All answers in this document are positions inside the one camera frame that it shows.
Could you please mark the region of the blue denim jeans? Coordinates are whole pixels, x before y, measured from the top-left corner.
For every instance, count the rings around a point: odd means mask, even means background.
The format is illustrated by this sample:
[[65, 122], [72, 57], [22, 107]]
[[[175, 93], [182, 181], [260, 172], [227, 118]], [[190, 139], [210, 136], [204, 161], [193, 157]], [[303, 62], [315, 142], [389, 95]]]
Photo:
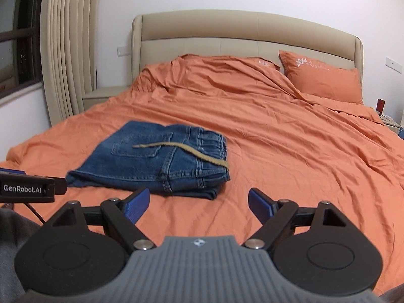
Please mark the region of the blue denim jeans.
[[109, 187], [153, 194], [216, 199], [230, 179], [229, 168], [215, 166], [171, 146], [133, 148], [135, 144], [180, 142], [227, 161], [225, 137], [202, 127], [163, 126], [129, 121], [99, 143], [84, 163], [66, 175], [70, 187]]

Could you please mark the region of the tan belt with buckle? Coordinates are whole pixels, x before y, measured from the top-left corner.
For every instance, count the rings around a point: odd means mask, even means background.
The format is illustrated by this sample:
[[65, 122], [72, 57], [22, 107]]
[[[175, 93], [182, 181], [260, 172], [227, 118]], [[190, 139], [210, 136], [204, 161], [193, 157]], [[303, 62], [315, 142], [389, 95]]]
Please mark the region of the tan belt with buckle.
[[180, 143], [180, 142], [154, 142], [154, 143], [150, 143], [150, 144], [135, 144], [132, 147], [133, 148], [151, 148], [151, 147], [156, 147], [156, 146], [171, 146], [171, 147], [177, 147], [180, 148], [184, 151], [186, 151], [187, 153], [192, 154], [193, 156], [196, 156], [197, 158], [203, 160], [203, 161], [207, 161], [211, 164], [214, 164], [215, 166], [220, 166], [223, 168], [229, 168], [229, 163], [226, 160], [223, 159], [218, 159], [209, 155], [206, 155], [202, 152], [200, 152], [199, 150], [196, 150], [195, 148], [186, 145], [184, 143]]

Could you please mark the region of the beige left nightstand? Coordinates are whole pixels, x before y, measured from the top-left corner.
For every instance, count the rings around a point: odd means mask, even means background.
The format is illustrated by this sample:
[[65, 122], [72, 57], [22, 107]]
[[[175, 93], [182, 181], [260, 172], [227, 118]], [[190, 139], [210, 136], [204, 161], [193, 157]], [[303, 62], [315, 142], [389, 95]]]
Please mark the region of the beige left nightstand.
[[89, 110], [92, 106], [106, 102], [110, 97], [121, 94], [122, 92], [128, 90], [129, 86], [112, 86], [98, 88], [94, 91], [86, 93], [82, 97], [84, 110]]

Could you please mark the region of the dark framed window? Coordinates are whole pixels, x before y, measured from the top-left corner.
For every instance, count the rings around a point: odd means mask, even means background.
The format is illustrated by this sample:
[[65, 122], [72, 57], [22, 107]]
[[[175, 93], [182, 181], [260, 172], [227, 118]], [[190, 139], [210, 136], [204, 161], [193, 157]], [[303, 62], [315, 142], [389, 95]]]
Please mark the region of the dark framed window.
[[42, 0], [1, 0], [1, 98], [42, 81]]

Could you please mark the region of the right nightstand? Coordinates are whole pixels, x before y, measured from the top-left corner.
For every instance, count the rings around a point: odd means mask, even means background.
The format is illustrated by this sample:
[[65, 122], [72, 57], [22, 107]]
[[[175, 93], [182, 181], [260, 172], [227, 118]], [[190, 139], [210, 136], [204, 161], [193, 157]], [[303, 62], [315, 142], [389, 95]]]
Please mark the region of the right nightstand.
[[396, 135], [400, 133], [400, 124], [394, 121], [393, 118], [383, 113], [379, 113], [379, 117], [382, 120], [382, 123], [384, 123], [384, 125], [387, 126], [387, 128], [389, 128], [391, 131], [396, 133]]

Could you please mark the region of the red item on nightstand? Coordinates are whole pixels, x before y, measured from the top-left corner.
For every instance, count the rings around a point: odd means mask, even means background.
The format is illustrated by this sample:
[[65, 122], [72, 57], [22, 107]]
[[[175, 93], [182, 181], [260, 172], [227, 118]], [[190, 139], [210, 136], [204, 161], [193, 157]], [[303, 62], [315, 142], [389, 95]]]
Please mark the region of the red item on nightstand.
[[385, 100], [380, 99], [380, 98], [377, 100], [376, 112], [377, 112], [379, 115], [382, 115], [385, 104], [386, 104], [386, 101], [385, 101]]

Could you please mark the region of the orange bed duvet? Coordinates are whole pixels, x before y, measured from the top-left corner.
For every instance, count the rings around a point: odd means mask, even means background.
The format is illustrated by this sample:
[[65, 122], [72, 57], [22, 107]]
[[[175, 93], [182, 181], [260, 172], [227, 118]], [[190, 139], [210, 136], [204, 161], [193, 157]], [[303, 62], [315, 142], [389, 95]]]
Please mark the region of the orange bed duvet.
[[331, 201], [382, 255], [375, 292], [403, 283], [403, 140], [371, 108], [302, 93], [265, 60], [185, 55], [149, 65], [120, 95], [11, 148], [1, 166], [64, 176], [131, 120], [227, 139], [230, 180], [215, 200], [151, 196], [137, 225], [154, 242], [244, 241], [260, 225], [247, 204], [257, 187], [305, 207]]

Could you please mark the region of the orange pillow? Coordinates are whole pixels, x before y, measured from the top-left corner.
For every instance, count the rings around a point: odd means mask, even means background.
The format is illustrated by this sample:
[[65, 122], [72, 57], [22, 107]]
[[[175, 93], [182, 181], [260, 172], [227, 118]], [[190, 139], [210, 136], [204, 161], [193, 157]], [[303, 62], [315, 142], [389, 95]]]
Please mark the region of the orange pillow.
[[332, 66], [315, 58], [279, 51], [285, 76], [301, 92], [346, 103], [362, 104], [358, 69]]

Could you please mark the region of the beige curtain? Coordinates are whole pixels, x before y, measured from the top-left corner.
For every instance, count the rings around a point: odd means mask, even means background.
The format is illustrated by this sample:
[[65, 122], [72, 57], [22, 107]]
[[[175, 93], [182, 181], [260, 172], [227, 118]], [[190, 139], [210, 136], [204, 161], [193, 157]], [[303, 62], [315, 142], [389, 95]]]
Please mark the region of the beige curtain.
[[40, 56], [52, 125], [84, 112], [96, 90], [96, 20], [99, 0], [42, 0]]

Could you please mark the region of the beige upholstered headboard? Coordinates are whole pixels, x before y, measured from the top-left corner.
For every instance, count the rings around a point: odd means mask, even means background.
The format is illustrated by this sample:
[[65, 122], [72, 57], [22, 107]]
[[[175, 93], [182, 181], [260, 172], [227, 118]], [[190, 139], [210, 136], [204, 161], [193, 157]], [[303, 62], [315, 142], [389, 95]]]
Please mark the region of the beige upholstered headboard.
[[260, 57], [278, 64], [281, 50], [363, 71], [363, 44], [352, 34], [264, 12], [180, 10], [138, 15], [133, 20], [132, 78], [148, 64], [185, 54]]

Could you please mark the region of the white wall switch plate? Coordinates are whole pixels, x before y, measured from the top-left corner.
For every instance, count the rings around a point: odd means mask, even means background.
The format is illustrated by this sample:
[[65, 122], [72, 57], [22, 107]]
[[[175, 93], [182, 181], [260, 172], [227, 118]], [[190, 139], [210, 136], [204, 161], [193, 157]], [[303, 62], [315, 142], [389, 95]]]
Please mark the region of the white wall switch plate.
[[119, 46], [117, 48], [117, 56], [129, 56], [132, 53], [132, 48], [130, 46]]

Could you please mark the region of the white right wall switch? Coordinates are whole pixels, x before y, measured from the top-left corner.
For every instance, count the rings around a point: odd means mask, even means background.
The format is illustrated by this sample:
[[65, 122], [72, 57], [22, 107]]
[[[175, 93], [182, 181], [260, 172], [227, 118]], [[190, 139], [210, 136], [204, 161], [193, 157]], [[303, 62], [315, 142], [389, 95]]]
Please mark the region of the white right wall switch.
[[391, 68], [400, 74], [403, 72], [403, 65], [389, 57], [386, 57], [385, 65], [386, 65], [386, 67]]

